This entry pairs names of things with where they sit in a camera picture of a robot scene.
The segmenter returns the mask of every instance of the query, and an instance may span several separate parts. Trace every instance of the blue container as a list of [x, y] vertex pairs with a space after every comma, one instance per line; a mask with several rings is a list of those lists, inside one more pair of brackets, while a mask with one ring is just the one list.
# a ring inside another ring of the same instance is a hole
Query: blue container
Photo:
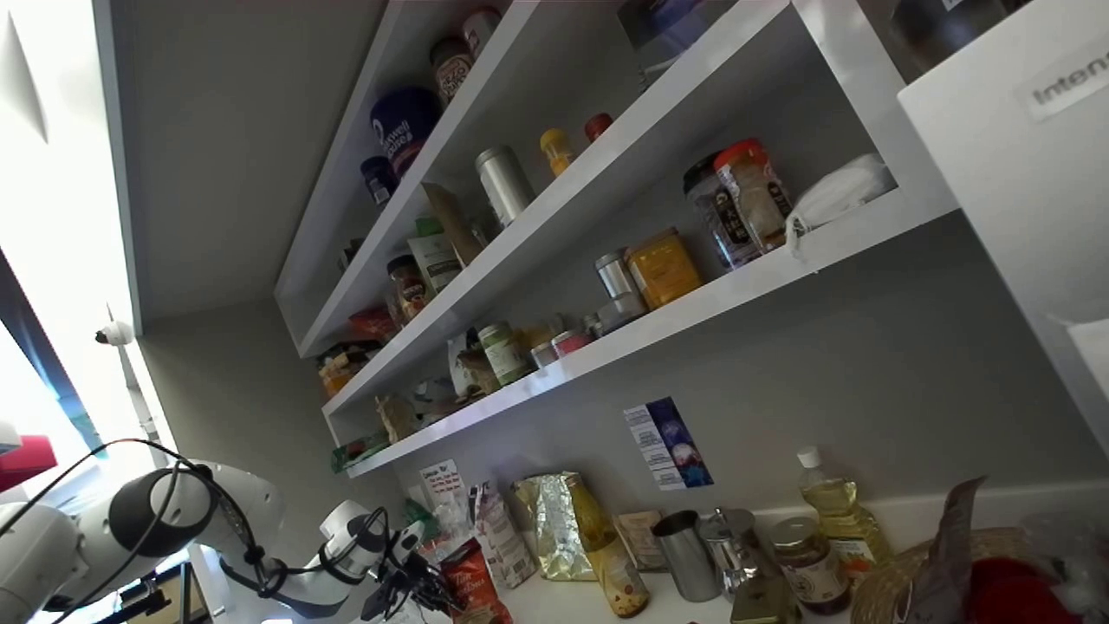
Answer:
[[436, 120], [439, 97], [422, 87], [392, 90], [375, 104], [370, 125], [384, 139], [384, 151], [400, 180], [418, 155]]
[[384, 210], [388, 198], [394, 195], [400, 180], [394, 180], [394, 169], [392, 169], [392, 158], [388, 155], [368, 155], [361, 162], [361, 180], [375, 202], [379, 210]]

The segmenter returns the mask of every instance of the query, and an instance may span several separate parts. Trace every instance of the ceiling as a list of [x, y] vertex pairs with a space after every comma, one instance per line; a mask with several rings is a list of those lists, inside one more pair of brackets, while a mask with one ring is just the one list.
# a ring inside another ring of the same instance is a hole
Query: ceiling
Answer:
[[269, 299], [384, 0], [115, 0], [142, 320]]

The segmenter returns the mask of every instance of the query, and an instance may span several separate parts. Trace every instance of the white cabinet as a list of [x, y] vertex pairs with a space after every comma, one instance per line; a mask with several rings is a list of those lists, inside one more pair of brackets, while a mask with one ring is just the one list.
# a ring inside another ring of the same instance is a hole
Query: white cabinet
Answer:
[[903, 101], [1109, 455], [1109, 2], [1035, 0]]

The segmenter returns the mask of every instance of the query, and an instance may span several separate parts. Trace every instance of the yellow bottle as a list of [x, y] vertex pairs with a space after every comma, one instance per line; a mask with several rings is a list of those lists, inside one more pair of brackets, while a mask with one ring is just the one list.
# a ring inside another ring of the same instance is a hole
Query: yellow bottle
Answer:
[[817, 448], [796, 450], [803, 469], [802, 495], [817, 511], [823, 539], [854, 579], [892, 557], [892, 541], [877, 518], [859, 505], [859, 483], [825, 465]]

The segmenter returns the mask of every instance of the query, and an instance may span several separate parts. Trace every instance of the red object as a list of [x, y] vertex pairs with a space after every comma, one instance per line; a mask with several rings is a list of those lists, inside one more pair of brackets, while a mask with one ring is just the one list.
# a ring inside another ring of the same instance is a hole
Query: red object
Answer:
[[713, 169], [730, 162], [765, 162], [765, 147], [758, 139], [730, 143], [717, 151]]
[[0, 459], [0, 492], [55, 469], [55, 448], [49, 436], [21, 436], [21, 448]]
[[970, 624], [1079, 624], [1049, 594], [1046, 579], [1011, 557], [983, 557], [970, 572]]
[[484, 555], [480, 541], [466, 541], [447, 562], [445, 574], [451, 594], [459, 597], [466, 615], [453, 615], [459, 624], [484, 621], [484, 624], [512, 624], [512, 615], [495, 597]]
[[613, 125], [613, 116], [593, 116], [587, 120], [587, 139], [596, 143]]

